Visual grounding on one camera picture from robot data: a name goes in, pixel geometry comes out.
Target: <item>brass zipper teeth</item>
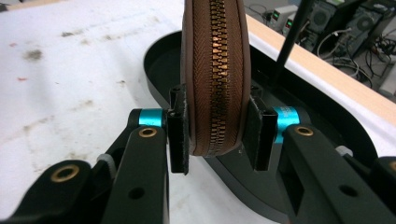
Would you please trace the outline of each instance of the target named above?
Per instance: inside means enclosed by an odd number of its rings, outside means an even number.
[[[225,139],[229,99],[227,23],[224,0],[210,1],[212,31],[211,132],[208,156],[221,150]]]

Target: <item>white table surface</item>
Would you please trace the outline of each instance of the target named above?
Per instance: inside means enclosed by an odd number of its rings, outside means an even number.
[[[133,108],[159,107],[143,60],[181,29],[183,0],[69,0],[0,13],[0,219],[52,164],[94,165]],[[276,58],[255,35],[250,43]],[[330,95],[363,125],[380,156],[396,155],[396,126],[294,61],[289,70]],[[170,174],[171,223],[273,223],[241,203],[201,158]]]

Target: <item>brass grommet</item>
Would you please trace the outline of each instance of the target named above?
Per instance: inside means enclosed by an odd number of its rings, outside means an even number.
[[[396,172],[396,161],[393,161],[389,164],[390,168],[392,168],[393,171]]]
[[[153,129],[153,128],[145,128],[140,130],[139,135],[141,137],[152,137],[155,134],[157,134],[157,130]]]
[[[312,136],[314,134],[311,129],[303,126],[297,126],[294,131],[303,136]]]
[[[64,181],[73,179],[78,174],[78,172],[79,167],[75,164],[66,165],[56,170],[50,177],[50,180],[55,183],[62,183]]]

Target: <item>brown leather pouch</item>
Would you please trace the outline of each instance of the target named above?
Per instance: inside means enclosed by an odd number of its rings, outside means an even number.
[[[241,144],[250,95],[243,1],[186,0],[182,35],[190,154],[222,155]]]

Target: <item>black antenna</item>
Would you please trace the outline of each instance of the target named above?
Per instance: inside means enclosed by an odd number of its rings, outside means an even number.
[[[306,18],[308,18],[309,13],[314,5],[314,0],[302,0],[300,6],[298,7],[297,14],[295,16],[293,25],[286,37],[285,43],[282,46],[282,50],[276,60],[276,67],[274,70],[274,75],[269,80],[269,86],[271,88],[275,87],[279,77],[281,76],[283,69],[285,67],[286,60],[289,58],[291,50],[293,49],[294,43],[300,34],[300,30],[303,27]]]

